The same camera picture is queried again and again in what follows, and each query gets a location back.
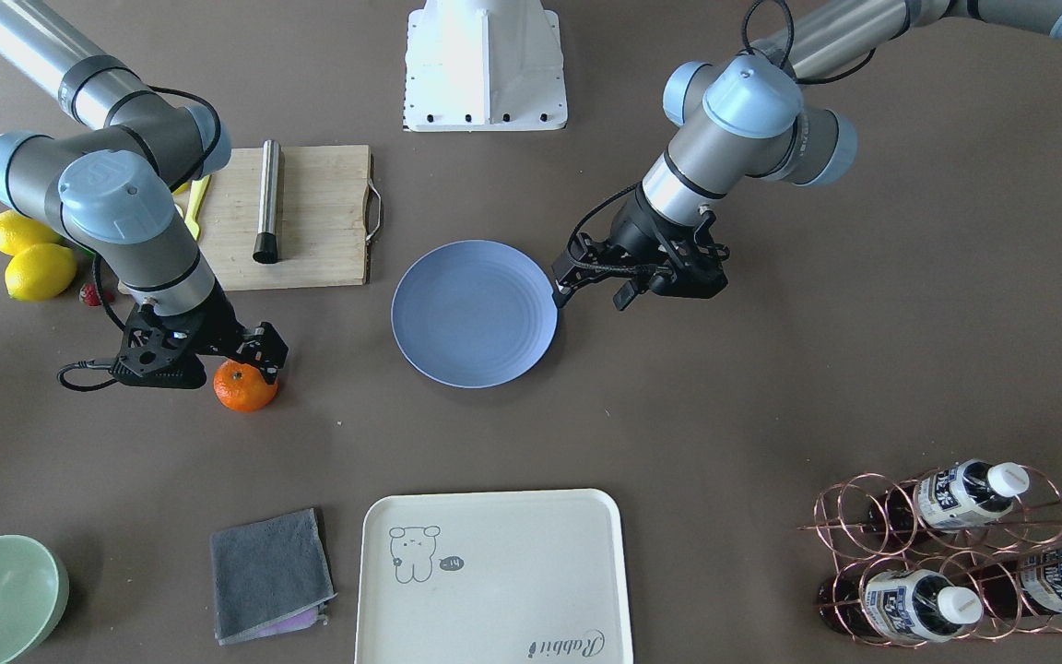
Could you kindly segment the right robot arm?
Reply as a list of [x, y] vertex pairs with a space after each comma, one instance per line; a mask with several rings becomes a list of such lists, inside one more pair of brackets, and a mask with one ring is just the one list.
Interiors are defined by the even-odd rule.
[[230, 160], [215, 106], [177, 108], [42, 1], [0, 1], [0, 54], [86, 132], [0, 136], [0, 202], [110, 266], [136, 299], [115, 356], [83, 361], [112, 384], [198, 388], [202, 356], [275, 384], [288, 348], [273, 325], [243, 326], [172, 192]]

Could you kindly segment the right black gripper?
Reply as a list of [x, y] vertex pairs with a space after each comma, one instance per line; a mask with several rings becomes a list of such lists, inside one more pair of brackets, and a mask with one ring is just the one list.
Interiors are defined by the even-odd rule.
[[199, 357], [223, 356], [256, 367], [266, 384], [275, 385], [288, 353], [282, 337], [268, 321], [243, 326], [218, 284], [186, 314], [156, 314], [152, 305], [135, 305], [110, 375], [130, 386], [199, 388], [207, 382]]

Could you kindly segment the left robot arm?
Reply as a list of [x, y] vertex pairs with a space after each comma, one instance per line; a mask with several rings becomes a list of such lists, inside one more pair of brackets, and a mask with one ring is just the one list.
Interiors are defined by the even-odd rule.
[[606, 239], [573, 229], [552, 266], [555, 303], [622, 280], [619, 310], [652, 291], [708, 299], [726, 286], [727, 248], [712, 238], [714, 206], [742, 178], [833, 184], [858, 151], [855, 127], [810, 108], [802, 91], [851, 75], [883, 42], [941, 18], [973, 18], [1062, 41], [1062, 1], [830, 1], [803, 18], [780, 3], [785, 25], [742, 34], [729, 62], [684, 64], [667, 80], [663, 110], [678, 127], [639, 184], [620, 193]]

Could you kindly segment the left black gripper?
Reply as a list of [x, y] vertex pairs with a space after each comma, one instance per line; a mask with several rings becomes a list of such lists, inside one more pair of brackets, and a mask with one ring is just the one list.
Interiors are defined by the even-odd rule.
[[[631, 195], [611, 224], [606, 240], [582, 231], [595, 214]], [[553, 262], [553, 302], [564, 308], [582, 287], [624, 278], [614, 294], [616, 311], [653, 291], [660, 297], [710, 299], [727, 284], [729, 248], [712, 238], [716, 215], [699, 205], [693, 227], [676, 224], [653, 210], [641, 189], [623, 189], [579, 219], [563, 253]]]

